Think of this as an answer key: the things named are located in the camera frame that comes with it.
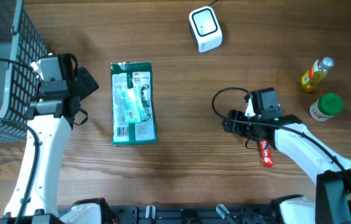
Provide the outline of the yellow oil bottle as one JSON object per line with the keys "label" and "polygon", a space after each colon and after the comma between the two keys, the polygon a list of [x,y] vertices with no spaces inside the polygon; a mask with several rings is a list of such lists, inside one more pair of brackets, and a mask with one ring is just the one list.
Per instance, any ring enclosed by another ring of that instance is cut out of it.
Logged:
{"label": "yellow oil bottle", "polygon": [[331,57],[316,60],[310,69],[301,77],[301,89],[303,92],[311,92],[328,74],[334,66]]}

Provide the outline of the red Nescafe stick sachet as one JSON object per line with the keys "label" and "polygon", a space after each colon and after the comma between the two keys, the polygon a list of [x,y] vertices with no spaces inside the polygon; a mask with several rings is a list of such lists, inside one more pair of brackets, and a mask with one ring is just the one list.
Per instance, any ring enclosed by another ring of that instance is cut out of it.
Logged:
{"label": "red Nescafe stick sachet", "polygon": [[271,157],[270,146],[267,140],[263,139],[259,142],[260,153],[261,153],[261,162],[265,167],[273,167],[274,163]]}

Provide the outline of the green 3M sponge package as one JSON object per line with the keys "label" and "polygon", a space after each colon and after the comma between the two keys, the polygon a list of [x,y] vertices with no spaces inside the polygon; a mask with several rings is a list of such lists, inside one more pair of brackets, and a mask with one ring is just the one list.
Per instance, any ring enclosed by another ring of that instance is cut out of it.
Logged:
{"label": "green 3M sponge package", "polygon": [[[143,103],[151,118],[141,123],[126,124],[123,102],[118,89],[142,86]],[[111,91],[113,106],[112,144],[132,145],[156,142],[156,122],[152,98],[151,62],[123,62],[111,64]]]}

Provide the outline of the green lid white jar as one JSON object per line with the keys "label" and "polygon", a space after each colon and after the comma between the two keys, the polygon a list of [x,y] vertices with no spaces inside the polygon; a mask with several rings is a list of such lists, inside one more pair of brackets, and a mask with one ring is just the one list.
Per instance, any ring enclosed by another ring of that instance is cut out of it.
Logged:
{"label": "green lid white jar", "polygon": [[309,112],[315,120],[327,121],[340,114],[343,108],[344,102],[339,95],[327,93],[310,106]]}

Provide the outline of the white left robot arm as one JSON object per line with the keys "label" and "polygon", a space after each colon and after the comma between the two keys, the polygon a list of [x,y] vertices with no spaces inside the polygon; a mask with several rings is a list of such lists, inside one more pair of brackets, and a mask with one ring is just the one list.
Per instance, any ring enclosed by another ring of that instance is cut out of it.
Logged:
{"label": "white left robot arm", "polygon": [[4,217],[58,215],[57,188],[64,150],[76,125],[80,102],[98,89],[73,54],[48,55],[32,63],[42,77],[26,108],[27,143],[13,195]]}

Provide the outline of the mint green wipes pack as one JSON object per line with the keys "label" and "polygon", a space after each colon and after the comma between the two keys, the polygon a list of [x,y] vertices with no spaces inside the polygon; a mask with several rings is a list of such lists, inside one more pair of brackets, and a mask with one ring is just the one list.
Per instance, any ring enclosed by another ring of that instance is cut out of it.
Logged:
{"label": "mint green wipes pack", "polygon": [[151,118],[151,114],[143,103],[142,86],[118,89],[117,93],[123,102],[125,123],[141,123]]}

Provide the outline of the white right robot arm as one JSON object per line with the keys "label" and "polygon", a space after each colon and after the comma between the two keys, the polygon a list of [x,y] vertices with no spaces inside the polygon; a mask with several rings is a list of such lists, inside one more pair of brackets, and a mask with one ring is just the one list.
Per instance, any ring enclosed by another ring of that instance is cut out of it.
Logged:
{"label": "white right robot arm", "polygon": [[294,197],[279,203],[283,223],[351,223],[351,160],[315,138],[294,115],[263,120],[231,110],[223,128],[257,141],[264,155],[273,148],[292,159],[316,186],[316,199]]}

